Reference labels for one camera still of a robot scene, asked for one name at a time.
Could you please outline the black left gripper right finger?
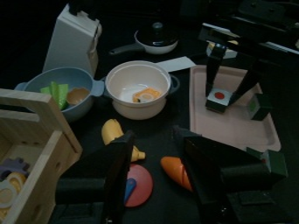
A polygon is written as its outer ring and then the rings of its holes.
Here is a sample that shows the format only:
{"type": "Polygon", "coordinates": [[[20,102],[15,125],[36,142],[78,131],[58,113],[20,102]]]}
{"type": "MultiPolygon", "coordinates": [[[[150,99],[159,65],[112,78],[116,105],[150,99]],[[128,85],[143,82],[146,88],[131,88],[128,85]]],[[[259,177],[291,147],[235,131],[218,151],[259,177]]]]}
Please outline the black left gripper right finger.
{"type": "Polygon", "coordinates": [[[200,214],[200,224],[287,224],[291,216],[271,197],[287,177],[278,152],[243,151],[172,128],[200,214]]]}

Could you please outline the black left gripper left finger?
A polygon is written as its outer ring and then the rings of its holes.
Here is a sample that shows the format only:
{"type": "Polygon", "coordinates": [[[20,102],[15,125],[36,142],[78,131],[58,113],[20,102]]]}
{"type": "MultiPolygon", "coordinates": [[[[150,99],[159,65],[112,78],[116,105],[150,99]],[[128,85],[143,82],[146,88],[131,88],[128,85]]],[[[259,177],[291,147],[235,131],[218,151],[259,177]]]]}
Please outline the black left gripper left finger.
{"type": "Polygon", "coordinates": [[[122,224],[134,141],[128,131],[62,174],[51,224],[122,224]]]}

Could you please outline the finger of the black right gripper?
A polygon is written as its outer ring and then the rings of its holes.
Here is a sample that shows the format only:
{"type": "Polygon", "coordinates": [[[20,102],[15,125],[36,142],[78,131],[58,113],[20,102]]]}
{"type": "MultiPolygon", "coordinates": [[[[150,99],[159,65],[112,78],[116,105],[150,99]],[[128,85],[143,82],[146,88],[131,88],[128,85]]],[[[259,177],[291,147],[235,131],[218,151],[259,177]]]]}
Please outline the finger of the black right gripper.
{"type": "Polygon", "coordinates": [[[247,70],[246,76],[239,83],[236,91],[232,93],[230,97],[230,104],[234,104],[239,98],[245,95],[245,93],[258,84],[261,77],[262,77],[262,60],[257,60],[247,70]]]}
{"type": "Polygon", "coordinates": [[[216,74],[220,68],[220,63],[223,61],[223,57],[227,51],[227,47],[224,45],[216,44],[212,47],[208,61],[207,61],[207,79],[206,79],[206,95],[210,95],[212,87],[214,87],[214,81],[216,78],[216,74]]]}

